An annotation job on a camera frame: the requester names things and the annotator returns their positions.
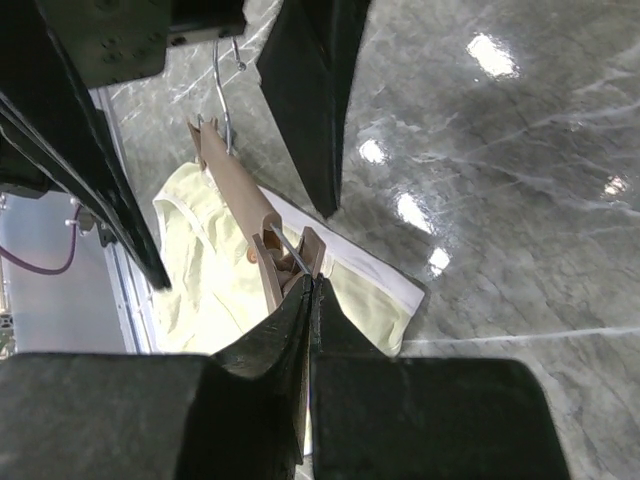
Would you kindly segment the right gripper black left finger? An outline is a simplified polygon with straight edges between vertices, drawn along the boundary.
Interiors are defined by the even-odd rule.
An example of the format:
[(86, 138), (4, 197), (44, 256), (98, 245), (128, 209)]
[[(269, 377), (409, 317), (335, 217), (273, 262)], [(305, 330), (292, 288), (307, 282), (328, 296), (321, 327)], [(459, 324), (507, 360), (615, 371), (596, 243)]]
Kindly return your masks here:
[(5, 479), (291, 479), (312, 280), (212, 356), (23, 353), (1, 365)]

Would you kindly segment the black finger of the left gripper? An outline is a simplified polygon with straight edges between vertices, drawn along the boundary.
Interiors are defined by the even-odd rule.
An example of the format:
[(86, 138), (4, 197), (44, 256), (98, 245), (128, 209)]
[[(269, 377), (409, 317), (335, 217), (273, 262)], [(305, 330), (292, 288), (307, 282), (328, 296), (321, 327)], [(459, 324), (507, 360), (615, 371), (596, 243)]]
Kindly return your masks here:
[(340, 207), (345, 121), (370, 5), (284, 1), (257, 61), (261, 91), (324, 218)]

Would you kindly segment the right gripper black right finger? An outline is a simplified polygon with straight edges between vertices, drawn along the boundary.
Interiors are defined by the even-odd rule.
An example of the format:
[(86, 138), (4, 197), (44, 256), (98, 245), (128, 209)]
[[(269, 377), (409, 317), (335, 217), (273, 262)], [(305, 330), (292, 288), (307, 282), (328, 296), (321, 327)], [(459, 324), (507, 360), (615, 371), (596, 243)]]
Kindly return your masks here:
[(566, 479), (545, 392), (511, 358), (382, 354), (319, 279), (310, 412), (318, 479)]

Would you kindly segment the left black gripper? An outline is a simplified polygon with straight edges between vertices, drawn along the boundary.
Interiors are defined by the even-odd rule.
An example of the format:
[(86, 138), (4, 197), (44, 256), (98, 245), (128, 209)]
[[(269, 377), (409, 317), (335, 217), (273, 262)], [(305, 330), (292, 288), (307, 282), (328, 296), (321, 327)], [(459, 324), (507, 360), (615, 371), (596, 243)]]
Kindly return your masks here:
[(43, 10), (34, 1), (1, 4), (2, 135), (108, 225), (157, 290), (171, 282), (87, 88), (158, 75), (170, 48), (243, 34), (244, 4), (46, 0)]

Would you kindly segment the pale yellow underwear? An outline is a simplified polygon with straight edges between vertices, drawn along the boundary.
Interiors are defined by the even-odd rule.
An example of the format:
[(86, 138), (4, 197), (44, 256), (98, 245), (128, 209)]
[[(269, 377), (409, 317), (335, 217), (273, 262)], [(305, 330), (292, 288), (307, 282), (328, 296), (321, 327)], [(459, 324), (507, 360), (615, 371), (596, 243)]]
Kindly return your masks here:
[[(305, 227), (325, 242), (321, 272), (342, 311), (382, 353), (398, 355), (423, 290), (276, 194), (266, 196), (291, 242)], [(156, 348), (214, 354), (268, 314), (259, 270), (247, 257), (249, 245), (210, 174), (195, 162), (169, 176), (153, 206), (172, 283), (152, 297)]]

